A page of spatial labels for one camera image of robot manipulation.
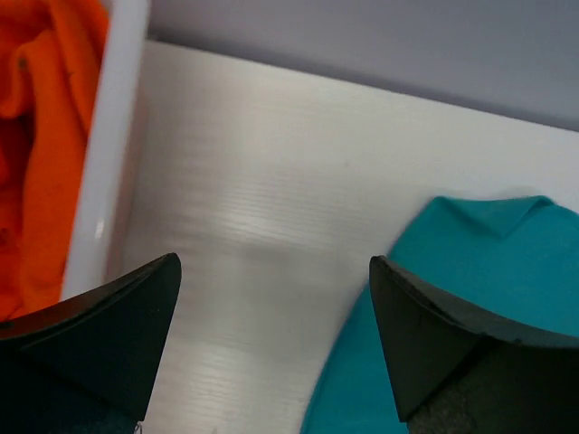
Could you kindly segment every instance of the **orange cloth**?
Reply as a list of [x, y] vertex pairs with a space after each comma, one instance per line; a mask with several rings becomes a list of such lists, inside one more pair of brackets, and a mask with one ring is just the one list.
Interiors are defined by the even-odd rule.
[[0, 321], [60, 299], [109, 19], [0, 0]]

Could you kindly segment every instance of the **teal cloth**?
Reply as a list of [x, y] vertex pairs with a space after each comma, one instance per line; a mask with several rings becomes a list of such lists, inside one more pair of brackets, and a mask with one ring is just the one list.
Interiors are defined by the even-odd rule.
[[[579, 336], [579, 216], [544, 196], [433, 199], [390, 259], [433, 285], [521, 323]], [[369, 288], [320, 375], [302, 434], [403, 434]]]

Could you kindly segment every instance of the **white table surface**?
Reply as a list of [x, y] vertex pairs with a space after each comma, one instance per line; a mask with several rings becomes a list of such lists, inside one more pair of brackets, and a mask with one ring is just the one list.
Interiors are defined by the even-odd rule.
[[125, 267], [184, 267], [146, 434], [297, 433], [370, 257], [429, 197], [579, 210], [577, 133], [157, 42], [143, 85]]

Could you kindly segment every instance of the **folded cloth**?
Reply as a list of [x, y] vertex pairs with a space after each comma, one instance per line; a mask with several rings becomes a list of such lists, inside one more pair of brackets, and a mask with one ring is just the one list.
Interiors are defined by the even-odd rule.
[[[546, 197], [436, 198], [388, 256], [491, 312], [579, 336], [579, 215]], [[301, 432], [408, 432], [396, 414], [368, 287], [327, 359]]]
[[107, 30], [98, 0], [0, 2], [0, 320], [59, 301]]

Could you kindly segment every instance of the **white plastic container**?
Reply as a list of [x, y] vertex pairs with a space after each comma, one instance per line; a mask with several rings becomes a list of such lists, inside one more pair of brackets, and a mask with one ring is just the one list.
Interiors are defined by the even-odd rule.
[[109, 0], [110, 27], [100, 72], [81, 194], [62, 299], [118, 276], [137, 173], [146, 107], [138, 91], [148, 0]]

